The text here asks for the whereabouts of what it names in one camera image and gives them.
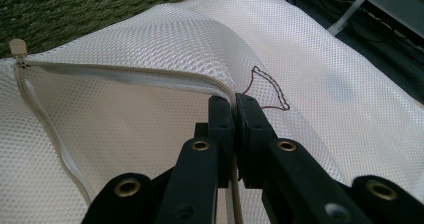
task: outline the mesh bag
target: mesh bag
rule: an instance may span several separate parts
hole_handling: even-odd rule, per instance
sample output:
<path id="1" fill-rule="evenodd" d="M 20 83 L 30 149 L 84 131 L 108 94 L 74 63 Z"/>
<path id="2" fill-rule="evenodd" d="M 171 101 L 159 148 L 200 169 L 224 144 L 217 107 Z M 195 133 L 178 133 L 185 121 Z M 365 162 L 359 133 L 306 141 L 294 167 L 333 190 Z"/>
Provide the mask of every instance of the mesh bag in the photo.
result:
<path id="1" fill-rule="evenodd" d="M 173 166 L 208 97 L 234 106 L 237 92 L 271 107 L 277 135 L 335 180 L 379 175 L 424 199 L 422 107 L 283 0 L 159 5 L 26 62 L 0 65 L 5 222 L 80 221 L 111 178 Z M 245 222 L 268 222 L 260 192 L 240 188 Z M 228 197 L 218 223 L 231 220 Z"/>

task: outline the black plastic part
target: black plastic part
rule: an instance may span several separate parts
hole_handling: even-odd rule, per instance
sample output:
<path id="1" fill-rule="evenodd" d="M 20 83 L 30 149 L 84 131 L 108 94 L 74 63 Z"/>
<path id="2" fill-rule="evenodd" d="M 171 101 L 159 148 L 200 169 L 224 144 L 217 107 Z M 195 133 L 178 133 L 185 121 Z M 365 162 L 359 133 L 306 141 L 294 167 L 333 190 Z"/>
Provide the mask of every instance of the black plastic part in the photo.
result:
<path id="1" fill-rule="evenodd" d="M 208 137 L 208 123 L 196 123 L 194 137 Z"/>
<path id="2" fill-rule="evenodd" d="M 288 147 L 286 150 L 280 148 L 282 143 L 286 143 L 282 146 Z M 279 195 L 283 195 L 290 204 L 295 223 L 371 223 L 302 145 L 289 139 L 276 139 L 268 146 L 267 178 L 270 180 L 266 183 L 275 181 L 281 192 Z M 267 196 L 278 194 L 276 188 L 267 188 L 265 185 Z M 284 212 L 278 213 L 269 208 L 267 212 L 284 215 Z"/>
<path id="3" fill-rule="evenodd" d="M 153 185 L 153 199 L 156 207 L 158 208 L 163 199 L 163 195 L 165 193 L 166 188 L 168 187 L 168 182 L 171 179 L 172 172 L 174 168 L 169 169 L 168 171 L 160 174 L 155 179 L 152 180 Z"/>
<path id="4" fill-rule="evenodd" d="M 207 143 L 205 150 L 193 148 Z M 154 223 L 215 223 L 218 146 L 208 138 L 187 141 L 169 180 Z"/>
<path id="5" fill-rule="evenodd" d="M 219 146 L 218 187 L 227 188 L 231 177 L 231 156 L 233 153 L 234 137 L 234 122 L 230 103 L 217 96 L 209 98 L 208 116 L 207 136 L 216 141 Z"/>
<path id="6" fill-rule="evenodd" d="M 374 223 L 424 223 L 424 206 L 384 178 L 358 177 L 353 181 L 351 193 Z"/>
<path id="7" fill-rule="evenodd" d="M 140 183 L 138 192 L 120 197 L 115 194 L 118 183 L 134 178 Z M 106 184 L 90 205 L 83 224 L 104 223 L 152 223 L 155 205 L 150 179 L 141 174 L 126 173 Z"/>
<path id="8" fill-rule="evenodd" d="M 294 216 L 290 204 L 272 178 L 268 178 L 264 184 L 262 203 L 271 223 L 293 223 Z"/>
<path id="9" fill-rule="evenodd" d="M 276 138 L 259 103 L 252 97 L 236 94 L 239 133 L 236 136 L 236 152 L 239 174 L 246 188 L 262 189 L 268 143 Z"/>

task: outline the screw hole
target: screw hole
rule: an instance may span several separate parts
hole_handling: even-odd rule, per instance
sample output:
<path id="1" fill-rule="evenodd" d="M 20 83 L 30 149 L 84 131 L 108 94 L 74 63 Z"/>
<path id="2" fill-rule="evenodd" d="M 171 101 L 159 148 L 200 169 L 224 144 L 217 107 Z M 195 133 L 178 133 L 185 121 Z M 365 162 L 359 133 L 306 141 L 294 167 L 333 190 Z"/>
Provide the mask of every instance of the screw hole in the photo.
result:
<path id="1" fill-rule="evenodd" d="M 121 180 L 115 187 L 115 195 L 119 197 L 129 197 L 140 190 L 140 182 L 135 178 Z"/>
<path id="2" fill-rule="evenodd" d="M 278 142 L 277 146 L 283 151 L 294 151 L 296 150 L 296 145 L 290 142 Z"/>
<path id="3" fill-rule="evenodd" d="M 392 201 L 397 198 L 397 193 L 392 188 L 381 182 L 370 180 L 367 182 L 366 188 L 374 196 L 377 196 L 386 201 Z"/>
<path id="4" fill-rule="evenodd" d="M 349 211 L 336 203 L 328 203 L 325 205 L 325 211 L 330 217 L 334 218 L 338 222 L 348 223 L 351 221 Z"/>
<path id="5" fill-rule="evenodd" d="M 207 150 L 209 148 L 209 143 L 203 142 L 203 141 L 198 141 L 198 142 L 193 143 L 191 145 L 191 148 L 193 148 L 194 150 L 197 150 L 197 151 L 204 151 L 204 150 Z"/>

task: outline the green textured fabric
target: green textured fabric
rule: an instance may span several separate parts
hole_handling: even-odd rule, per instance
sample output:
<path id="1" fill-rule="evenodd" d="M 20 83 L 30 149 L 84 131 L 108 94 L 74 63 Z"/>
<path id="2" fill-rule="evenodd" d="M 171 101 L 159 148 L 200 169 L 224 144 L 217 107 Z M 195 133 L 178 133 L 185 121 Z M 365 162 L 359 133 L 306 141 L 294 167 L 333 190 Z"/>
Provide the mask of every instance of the green textured fabric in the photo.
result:
<path id="1" fill-rule="evenodd" d="M 21 38 L 43 52 L 134 16 L 156 4 L 182 0 L 0 0 L 0 57 Z"/>

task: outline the brass grommet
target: brass grommet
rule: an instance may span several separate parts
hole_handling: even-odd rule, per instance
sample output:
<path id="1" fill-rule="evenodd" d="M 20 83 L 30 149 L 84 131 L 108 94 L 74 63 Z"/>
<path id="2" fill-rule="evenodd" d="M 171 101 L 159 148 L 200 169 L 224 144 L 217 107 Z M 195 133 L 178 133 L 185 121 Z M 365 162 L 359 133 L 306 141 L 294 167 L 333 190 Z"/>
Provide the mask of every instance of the brass grommet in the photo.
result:
<path id="1" fill-rule="evenodd" d="M 290 143 L 290 142 L 286 142 L 286 141 L 277 142 L 277 146 L 278 146 L 278 148 L 280 148 L 283 151 L 291 152 L 291 151 L 295 151 L 296 150 L 296 145 L 295 144 Z"/>
<path id="2" fill-rule="evenodd" d="M 377 196 L 386 201 L 392 201 L 397 198 L 397 193 L 395 190 L 378 181 L 368 181 L 366 188 L 374 196 Z"/>
<path id="3" fill-rule="evenodd" d="M 121 180 L 115 187 L 115 195 L 119 197 L 129 197 L 136 194 L 141 187 L 141 183 L 135 178 Z"/>
<path id="4" fill-rule="evenodd" d="M 193 148 L 196 151 L 204 151 L 209 149 L 209 143 L 205 141 L 196 141 L 193 144 L 191 144 L 191 148 Z"/>

